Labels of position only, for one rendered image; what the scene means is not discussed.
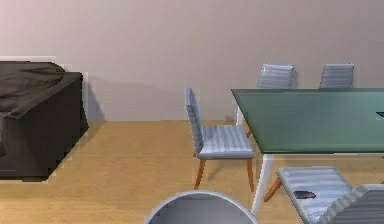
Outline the grey ribbed chair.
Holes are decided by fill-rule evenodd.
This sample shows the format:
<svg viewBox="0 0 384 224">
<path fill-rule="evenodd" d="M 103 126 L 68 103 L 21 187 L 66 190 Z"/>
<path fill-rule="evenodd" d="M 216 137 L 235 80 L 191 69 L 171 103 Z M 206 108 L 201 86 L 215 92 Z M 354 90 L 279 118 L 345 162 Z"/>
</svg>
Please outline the grey ribbed chair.
<svg viewBox="0 0 384 224">
<path fill-rule="evenodd" d="M 263 64 L 257 87 L 262 89 L 290 89 L 293 84 L 293 65 Z"/>
<path fill-rule="evenodd" d="M 264 201 L 283 186 L 304 224 L 384 224 L 384 184 L 352 187 L 332 166 L 283 167 L 276 174 Z M 294 191 L 316 198 L 296 199 Z"/>
<path fill-rule="evenodd" d="M 320 79 L 320 88 L 352 88 L 354 65 L 325 64 Z"/>
<path fill-rule="evenodd" d="M 194 91 L 186 87 L 185 110 L 192 134 L 193 156 L 199 163 L 194 189 L 200 186 L 208 160 L 245 160 L 250 190 L 255 191 L 252 161 L 255 153 L 241 125 L 210 125 L 202 123 Z"/>
</svg>

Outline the green glass dining table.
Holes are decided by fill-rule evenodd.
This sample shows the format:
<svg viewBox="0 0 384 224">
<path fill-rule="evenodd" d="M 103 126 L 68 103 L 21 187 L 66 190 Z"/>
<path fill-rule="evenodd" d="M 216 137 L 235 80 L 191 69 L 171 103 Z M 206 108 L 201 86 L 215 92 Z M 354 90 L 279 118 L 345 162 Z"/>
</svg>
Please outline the green glass dining table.
<svg viewBox="0 0 384 224">
<path fill-rule="evenodd" d="M 254 136 L 262 167 L 258 211 L 276 155 L 384 154 L 384 88 L 234 89 L 239 124 Z"/>
</svg>

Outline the small black red object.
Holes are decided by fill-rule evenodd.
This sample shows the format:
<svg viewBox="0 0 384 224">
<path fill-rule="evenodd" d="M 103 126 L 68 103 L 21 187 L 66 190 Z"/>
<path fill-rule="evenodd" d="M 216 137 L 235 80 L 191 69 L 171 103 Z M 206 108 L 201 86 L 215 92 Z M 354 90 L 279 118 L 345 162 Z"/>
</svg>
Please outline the small black red object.
<svg viewBox="0 0 384 224">
<path fill-rule="evenodd" d="M 296 199 L 316 198 L 316 195 L 310 191 L 294 191 L 293 193 Z"/>
</svg>

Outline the dark brown bed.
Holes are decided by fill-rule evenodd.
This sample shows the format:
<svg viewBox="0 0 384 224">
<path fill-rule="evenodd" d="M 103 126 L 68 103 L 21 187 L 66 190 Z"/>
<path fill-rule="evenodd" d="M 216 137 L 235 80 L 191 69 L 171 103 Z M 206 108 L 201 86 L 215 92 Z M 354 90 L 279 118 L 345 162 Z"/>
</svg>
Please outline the dark brown bed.
<svg viewBox="0 0 384 224">
<path fill-rule="evenodd" d="M 0 61 L 0 180 L 44 181 L 88 130 L 83 75 Z"/>
</svg>

